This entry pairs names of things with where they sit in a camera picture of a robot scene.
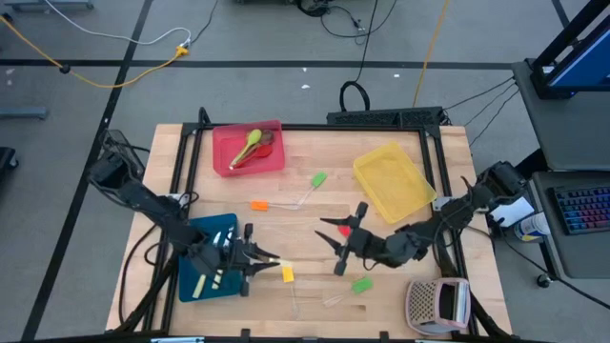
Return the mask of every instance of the concrete floor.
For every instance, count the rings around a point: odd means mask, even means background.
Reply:
[[[372,1],[337,3],[368,25]],[[572,18],[586,0],[561,3]],[[131,35],[145,4],[145,0],[95,1],[95,10],[68,15],[90,30]],[[281,4],[280,0],[251,0],[245,5],[220,0],[209,30],[184,59],[254,61],[248,68],[237,64],[167,68],[122,90],[115,104],[109,104],[110,91],[91,88],[56,68],[22,66],[19,60],[38,60],[39,56],[0,26],[0,106],[46,106],[51,114],[46,121],[0,121],[0,146],[16,148],[21,161],[0,192],[0,274],[4,275],[0,278],[0,341],[18,340],[24,332],[102,118],[111,116],[112,128],[122,130],[132,143],[148,146],[157,124],[194,121],[200,106],[206,107],[214,122],[279,118],[286,123],[324,123],[327,112],[338,111],[338,90],[356,76],[357,69],[309,67],[304,71],[298,64],[280,68],[280,62],[357,61],[362,47],[352,39],[330,36],[317,19]],[[442,4],[442,0],[398,0],[388,22],[372,36],[367,60],[421,62]],[[196,31],[212,5],[213,1],[154,0],[145,13],[142,39],[174,26]],[[390,6],[391,1],[380,1],[377,23]],[[88,36],[43,11],[11,14],[19,30],[50,55],[94,61],[90,64],[98,67],[74,69],[101,83],[116,79],[126,42]],[[325,20],[333,30],[352,33],[353,27],[341,13]],[[449,106],[488,89],[511,75],[507,65],[472,63],[536,57],[560,30],[551,0],[452,2],[432,61],[457,63],[450,69],[426,72],[417,104]],[[168,59],[184,39],[180,34],[157,45],[137,47],[132,63]],[[101,67],[104,61],[112,66]],[[127,78],[144,69],[129,68]],[[370,94],[374,109],[411,107],[419,72],[417,68],[366,69],[360,84]],[[310,88],[303,90],[303,85]],[[497,93],[451,110],[454,124],[468,121]],[[347,94],[346,103],[354,110],[361,106],[355,93]],[[471,139],[500,104],[468,126]],[[518,163],[537,147],[518,95],[473,146],[475,167],[481,171],[500,159]],[[131,220],[131,212],[95,191],[86,192],[36,338],[104,330]],[[536,246],[519,248],[540,259]],[[538,272],[500,243],[497,261],[516,334],[558,342],[607,341],[610,313],[561,285],[538,289],[534,283]],[[606,281],[579,280],[577,285],[610,301]]]

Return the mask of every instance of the wooden tabletop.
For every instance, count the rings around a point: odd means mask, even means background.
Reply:
[[[167,193],[170,188],[180,131],[180,125],[156,128],[144,183],[157,194]],[[471,184],[476,181],[465,129],[442,127],[441,133],[453,194],[464,195],[466,187],[460,177],[466,177]],[[405,293],[411,280],[440,277],[431,253],[423,260],[409,261],[401,268],[377,266],[371,272],[366,272],[362,262],[352,256],[345,275],[339,277],[333,275],[336,257],[332,249],[314,233],[318,230],[342,241],[336,227],[321,222],[319,217],[345,217],[354,213],[360,201],[371,205],[362,227],[383,237],[399,226],[430,218],[430,208],[426,207],[398,223],[387,224],[358,184],[352,167],[355,158],[396,141],[423,174],[417,133],[284,131],[283,136],[286,152],[283,171],[222,178],[212,168],[212,132],[205,131],[194,185],[200,199],[192,205],[191,217],[233,212],[237,214],[240,230],[244,224],[254,223],[253,238],[259,247],[294,262],[295,282],[284,283],[281,269],[272,268],[252,280],[249,297],[237,295],[191,303],[181,303],[176,298],[171,334],[239,336],[241,329],[248,328],[254,336],[375,338],[380,331],[387,331],[392,338],[420,337],[406,324]],[[192,142],[189,144],[181,187],[186,181]],[[431,139],[429,147],[440,193],[437,157]],[[312,177],[318,172],[328,173],[328,179],[299,211],[250,210],[249,202],[256,199],[295,202],[309,189]],[[137,213],[134,216],[125,256],[150,226],[151,222],[144,215]],[[475,217],[471,226],[487,230],[481,215]],[[137,305],[150,286],[153,267],[145,263],[143,253],[158,241],[158,237],[157,230],[134,254],[127,276],[125,314]],[[489,238],[464,231],[461,240],[473,293],[498,325],[510,332]],[[365,274],[373,279],[371,290],[350,295],[333,307],[324,307],[322,301],[349,291],[351,282]],[[119,283],[120,279],[108,318],[109,329],[119,324]],[[156,328],[160,323],[164,293],[157,299]]]

